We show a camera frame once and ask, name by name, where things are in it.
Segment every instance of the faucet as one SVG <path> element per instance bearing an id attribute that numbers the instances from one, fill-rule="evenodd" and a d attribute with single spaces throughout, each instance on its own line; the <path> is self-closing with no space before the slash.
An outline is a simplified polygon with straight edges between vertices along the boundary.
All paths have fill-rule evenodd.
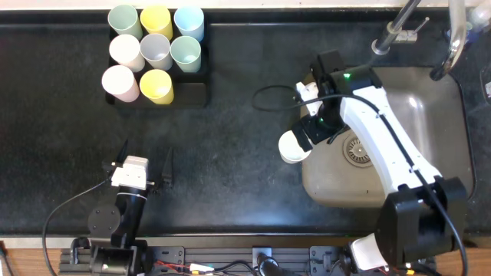
<path id="1" fill-rule="evenodd" d="M 406 23 L 420 2 L 421 0 L 409 0 L 394 21 L 387 24 L 382 35 L 374 40 L 371 45 L 375 54 L 384 55 L 389 52 L 390 46 L 402 32 L 404 23 Z M 434 81 L 441 80 L 443 76 L 452 70 L 466 43 L 466 6 L 464 0 L 449 0 L 448 6 L 451 26 L 450 45 L 443 62 L 435 66 L 430 72 L 430 77 Z"/>

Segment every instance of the faucet handle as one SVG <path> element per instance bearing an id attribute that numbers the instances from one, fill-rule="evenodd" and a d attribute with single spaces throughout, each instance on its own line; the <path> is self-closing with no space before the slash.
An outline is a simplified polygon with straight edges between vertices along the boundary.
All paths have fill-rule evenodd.
<path id="1" fill-rule="evenodd" d="M 397 35 L 394 43 L 414 43 L 417 40 L 417 32 L 421 30 L 421 28 L 430 20 L 429 17 L 426 17 L 416 30 L 403 30 Z"/>

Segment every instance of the yellow cup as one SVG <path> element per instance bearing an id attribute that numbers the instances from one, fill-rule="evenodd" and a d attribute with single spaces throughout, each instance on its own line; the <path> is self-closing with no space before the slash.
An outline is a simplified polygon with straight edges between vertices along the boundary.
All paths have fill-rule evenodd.
<path id="1" fill-rule="evenodd" d="M 170 104 L 174 100 L 170 76 L 159 69 L 150 70 L 141 77 L 140 90 L 155 104 Z"/>
<path id="2" fill-rule="evenodd" d="M 161 34 L 169 40 L 172 39 L 172 20 L 166 6 L 152 5 L 144 8 L 140 21 L 149 34 Z"/>

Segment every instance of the white wall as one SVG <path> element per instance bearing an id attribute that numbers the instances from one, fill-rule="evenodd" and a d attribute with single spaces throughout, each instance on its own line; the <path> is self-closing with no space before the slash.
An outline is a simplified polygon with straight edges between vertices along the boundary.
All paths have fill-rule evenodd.
<path id="1" fill-rule="evenodd" d="M 0 0 L 0 10 L 12 9 L 105 9 L 127 3 L 138 8 L 159 3 L 168 8 L 198 5 L 202 8 L 311 8 L 401 7 L 407 0 Z M 483 0 L 465 0 L 475 6 Z M 420 7 L 447 6 L 446 0 L 423 0 Z"/>

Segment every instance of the stainless steel sink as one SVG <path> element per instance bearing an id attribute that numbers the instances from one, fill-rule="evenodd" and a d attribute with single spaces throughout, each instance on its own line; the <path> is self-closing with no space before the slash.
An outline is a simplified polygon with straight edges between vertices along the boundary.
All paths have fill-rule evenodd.
<path id="1" fill-rule="evenodd" d="M 444 178 L 460 177 L 470 195 L 474 180 L 460 87 L 448 75 L 431 80 L 430 71 L 425 67 L 375 68 L 390 107 L 416 148 Z M 384 203 L 378 174 L 351 130 L 331 145 L 316 145 L 302 170 L 307 193 L 322 205 L 378 207 Z"/>

